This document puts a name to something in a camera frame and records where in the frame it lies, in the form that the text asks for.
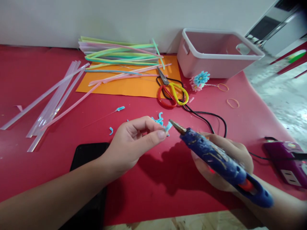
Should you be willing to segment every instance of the smartphone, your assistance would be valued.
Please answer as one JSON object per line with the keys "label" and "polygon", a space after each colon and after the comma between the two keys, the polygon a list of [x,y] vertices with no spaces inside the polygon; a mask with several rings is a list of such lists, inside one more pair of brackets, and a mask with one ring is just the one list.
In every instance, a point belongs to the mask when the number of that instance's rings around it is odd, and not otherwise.
{"label": "smartphone", "polygon": [[[79,145],[75,151],[70,171],[100,157],[109,143]],[[106,201],[106,188],[103,188],[60,229],[102,229]]]}

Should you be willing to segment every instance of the black cable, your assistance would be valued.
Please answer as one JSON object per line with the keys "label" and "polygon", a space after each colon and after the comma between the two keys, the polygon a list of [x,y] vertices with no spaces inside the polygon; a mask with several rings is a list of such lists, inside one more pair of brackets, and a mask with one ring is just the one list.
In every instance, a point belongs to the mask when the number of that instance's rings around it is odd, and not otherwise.
{"label": "black cable", "polygon": [[263,160],[270,160],[270,161],[284,161],[284,160],[304,160],[305,158],[307,157],[291,157],[291,158],[266,158],[266,157],[261,157],[261,156],[258,156],[254,153],[251,153],[249,152],[250,155],[253,155],[257,158],[260,158],[260,159],[263,159]]}
{"label": "black cable", "polygon": [[[159,78],[160,78],[160,77],[157,77],[157,78],[156,78],[156,82],[158,83],[159,86],[161,86],[160,82],[158,81]],[[176,79],[172,79],[172,78],[167,78],[167,79],[168,79],[168,80],[172,80],[172,81],[179,82],[179,83],[181,84],[181,86],[183,87],[183,83],[182,83],[181,81],[176,80]],[[171,100],[171,98],[168,97],[168,96],[166,95],[166,93],[164,92],[164,89],[162,89],[162,93],[163,93],[163,95],[165,96],[166,99]],[[183,101],[184,101],[184,98],[185,98],[185,94],[182,92],[182,100],[179,99],[179,101],[180,101],[180,102],[183,102]],[[200,116],[198,113],[200,113],[200,114],[208,114],[208,115],[212,115],[212,116],[215,116],[215,117],[220,118],[220,119],[223,121],[224,126],[225,126],[224,137],[226,137],[226,135],[227,135],[227,124],[226,124],[226,121],[225,121],[221,116],[216,115],[216,114],[214,114],[214,113],[210,113],[210,112],[193,111],[187,104],[183,105],[182,108],[183,108],[185,111],[191,112],[191,113],[195,114],[196,116],[198,116],[199,118],[201,118],[202,120],[204,120],[204,121],[208,124],[208,126],[209,126],[209,128],[210,128],[210,131],[211,131],[213,134],[215,134],[215,132],[214,132],[213,127],[212,127],[212,125],[210,124],[210,122],[209,122],[207,119],[205,119],[204,117]]]}
{"label": "black cable", "polygon": [[[161,84],[160,84],[160,82],[158,81],[158,79],[159,79],[159,77],[156,78],[156,82],[158,83],[159,86],[161,86]],[[183,83],[182,83],[181,81],[176,80],[176,79],[172,79],[172,78],[167,78],[167,79],[168,79],[168,80],[172,80],[172,81],[179,82],[179,83],[181,84],[181,86],[183,87]],[[163,93],[163,95],[165,96],[166,99],[171,100],[171,98],[168,97],[168,96],[166,95],[166,93],[164,92],[164,89],[162,89],[162,93]],[[180,102],[183,102],[184,99],[185,99],[185,94],[182,92],[182,100],[179,99],[179,101],[180,101]],[[212,125],[210,124],[210,122],[209,122],[207,119],[205,119],[204,117],[200,116],[198,113],[200,113],[200,114],[208,114],[208,115],[212,115],[212,116],[215,116],[215,117],[220,118],[220,119],[222,120],[222,122],[224,123],[224,126],[225,126],[224,138],[226,137],[226,135],[227,135],[227,124],[226,124],[226,121],[225,121],[221,116],[219,116],[219,115],[217,115],[217,114],[214,114],[214,113],[210,113],[210,112],[193,111],[187,104],[183,105],[182,108],[183,108],[185,111],[191,112],[191,113],[195,114],[196,116],[198,116],[199,118],[201,118],[202,120],[204,120],[204,121],[208,124],[208,126],[209,126],[209,128],[210,128],[210,130],[211,130],[211,132],[212,132],[213,134],[214,134],[215,132],[214,132],[213,127],[212,127]],[[264,137],[264,138],[267,139],[267,140],[278,141],[278,140],[275,139],[274,137]],[[255,156],[255,157],[257,157],[257,158],[260,158],[260,159],[263,159],[263,160],[270,160],[270,161],[303,160],[303,159],[305,158],[304,156],[302,156],[302,157],[299,156],[299,157],[298,157],[297,155],[298,155],[298,154],[302,154],[302,153],[295,153],[295,152],[292,152],[292,154],[294,154],[296,157],[292,157],[292,158],[266,158],[266,157],[258,156],[258,155],[254,154],[254,153],[251,153],[251,152],[249,152],[249,154],[252,155],[252,156]]]}

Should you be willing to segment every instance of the purple power strip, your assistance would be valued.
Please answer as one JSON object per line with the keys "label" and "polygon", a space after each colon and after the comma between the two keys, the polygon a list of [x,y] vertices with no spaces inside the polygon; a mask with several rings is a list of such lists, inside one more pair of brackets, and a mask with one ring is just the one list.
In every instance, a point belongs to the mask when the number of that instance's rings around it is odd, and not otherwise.
{"label": "purple power strip", "polygon": [[[294,142],[267,142],[264,144],[270,158],[293,158],[295,153],[304,153],[299,144]],[[307,188],[307,160],[272,160],[285,183]]]}

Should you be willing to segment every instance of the blue glue gun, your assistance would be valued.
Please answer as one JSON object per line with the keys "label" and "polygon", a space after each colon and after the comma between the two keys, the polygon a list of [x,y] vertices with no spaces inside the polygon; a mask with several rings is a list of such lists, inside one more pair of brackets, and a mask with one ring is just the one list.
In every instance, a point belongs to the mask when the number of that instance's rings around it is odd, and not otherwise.
{"label": "blue glue gun", "polygon": [[238,192],[260,207],[270,208],[273,206],[272,195],[229,157],[224,150],[191,128],[185,129],[172,120],[170,120],[170,123],[180,133],[180,138],[189,149],[234,186]]}

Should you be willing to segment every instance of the orange paper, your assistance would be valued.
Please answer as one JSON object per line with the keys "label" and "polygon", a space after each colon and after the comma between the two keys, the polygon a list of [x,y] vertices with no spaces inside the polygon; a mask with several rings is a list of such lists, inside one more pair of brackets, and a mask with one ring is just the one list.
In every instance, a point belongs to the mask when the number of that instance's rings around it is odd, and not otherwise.
{"label": "orange paper", "polygon": [[[165,67],[165,70],[162,70],[164,75],[168,75],[169,78],[180,80],[179,67],[176,56],[164,56],[163,58],[165,64],[172,63],[172,65]],[[141,69],[144,66],[136,65],[110,65],[106,67],[97,68],[95,70],[121,70],[121,71],[132,71],[134,69]],[[142,74],[159,74],[158,70],[150,70]],[[100,80],[108,77],[115,76],[119,73],[86,73],[83,80],[81,81],[77,92],[87,93],[92,87],[88,87],[91,81]],[[127,96],[145,96],[145,97],[154,97],[157,98],[159,85],[156,82],[156,77],[138,77],[138,78],[128,78],[128,79],[119,79],[114,80],[105,84],[101,84],[93,93],[98,94],[112,94],[112,95],[127,95]],[[182,99],[181,90],[176,90],[177,96],[179,99]]]}

